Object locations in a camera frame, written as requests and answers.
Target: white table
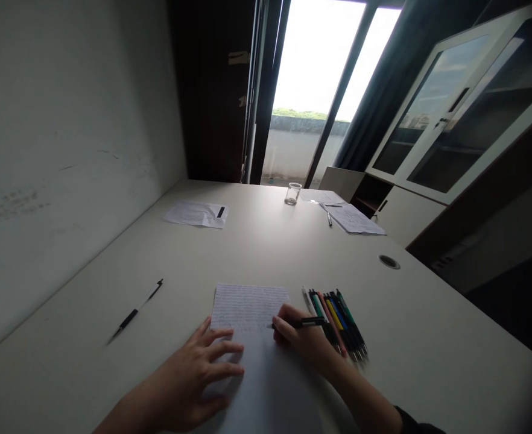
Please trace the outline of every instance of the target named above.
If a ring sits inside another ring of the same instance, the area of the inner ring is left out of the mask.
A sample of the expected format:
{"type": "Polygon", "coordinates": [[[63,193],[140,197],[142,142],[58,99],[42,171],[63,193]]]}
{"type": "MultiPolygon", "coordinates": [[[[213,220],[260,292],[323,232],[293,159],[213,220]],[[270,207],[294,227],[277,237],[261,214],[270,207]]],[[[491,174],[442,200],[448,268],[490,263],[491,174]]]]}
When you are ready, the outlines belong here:
{"type": "MultiPolygon", "coordinates": [[[[300,307],[302,285],[339,288],[369,348],[364,374],[417,420],[490,433],[532,416],[530,350],[388,237],[330,228],[318,205],[284,204],[285,191],[172,188],[0,344],[0,432],[90,432],[211,312],[218,282],[283,286],[300,307]],[[225,229],[163,222],[175,200],[229,205],[225,229]]],[[[332,413],[324,418],[332,430],[332,413]]]]}

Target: balcony wall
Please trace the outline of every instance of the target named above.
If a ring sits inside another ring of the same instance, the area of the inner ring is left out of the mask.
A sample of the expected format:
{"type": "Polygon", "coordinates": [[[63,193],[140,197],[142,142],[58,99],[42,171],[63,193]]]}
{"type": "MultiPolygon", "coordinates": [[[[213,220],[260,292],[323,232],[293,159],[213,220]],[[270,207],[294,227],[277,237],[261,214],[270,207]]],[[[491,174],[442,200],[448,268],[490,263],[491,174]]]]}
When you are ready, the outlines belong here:
{"type": "MultiPolygon", "coordinates": [[[[323,119],[272,116],[262,170],[262,183],[275,180],[304,181],[325,125],[323,119]]],[[[332,166],[350,122],[335,122],[326,142],[313,184],[320,183],[327,166],[332,166]]]]}

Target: black sleeve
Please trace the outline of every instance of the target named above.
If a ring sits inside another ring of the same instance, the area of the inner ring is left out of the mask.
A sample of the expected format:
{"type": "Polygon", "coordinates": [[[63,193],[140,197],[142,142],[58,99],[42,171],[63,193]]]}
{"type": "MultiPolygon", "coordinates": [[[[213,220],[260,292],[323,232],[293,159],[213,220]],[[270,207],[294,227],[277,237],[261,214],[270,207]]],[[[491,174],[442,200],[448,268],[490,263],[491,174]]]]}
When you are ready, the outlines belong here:
{"type": "Polygon", "coordinates": [[[401,434],[445,434],[444,431],[441,431],[439,428],[434,427],[431,424],[417,423],[415,419],[410,417],[403,410],[395,406],[401,419],[403,419],[403,431],[401,434]]]}

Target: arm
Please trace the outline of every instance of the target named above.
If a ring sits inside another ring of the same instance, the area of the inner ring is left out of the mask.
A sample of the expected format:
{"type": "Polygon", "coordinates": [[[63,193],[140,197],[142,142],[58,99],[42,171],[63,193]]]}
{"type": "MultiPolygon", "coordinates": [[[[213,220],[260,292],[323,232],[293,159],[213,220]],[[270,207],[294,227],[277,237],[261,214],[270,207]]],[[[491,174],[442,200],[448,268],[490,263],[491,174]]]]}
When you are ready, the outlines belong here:
{"type": "Polygon", "coordinates": [[[284,304],[272,319],[276,343],[292,345],[326,378],[348,406],[361,432],[400,433],[403,421],[397,409],[337,354],[319,327],[297,330],[286,322],[309,316],[284,304]]]}
{"type": "Polygon", "coordinates": [[[209,325],[208,317],[182,348],[119,401],[93,434],[185,432],[228,407],[226,397],[202,400],[201,395],[208,384],[244,373],[234,363],[212,363],[244,347],[231,341],[212,345],[218,338],[231,336],[233,330],[206,332],[209,325]]]}

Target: curtain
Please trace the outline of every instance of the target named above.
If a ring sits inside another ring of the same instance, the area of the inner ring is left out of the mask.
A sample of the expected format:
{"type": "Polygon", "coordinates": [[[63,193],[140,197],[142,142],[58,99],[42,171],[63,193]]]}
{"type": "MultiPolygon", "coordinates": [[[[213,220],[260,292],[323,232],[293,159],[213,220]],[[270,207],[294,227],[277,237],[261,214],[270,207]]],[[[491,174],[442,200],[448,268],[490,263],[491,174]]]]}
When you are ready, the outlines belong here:
{"type": "Polygon", "coordinates": [[[335,167],[366,170],[435,44],[469,29],[486,5],[480,0],[407,0],[335,167]]]}

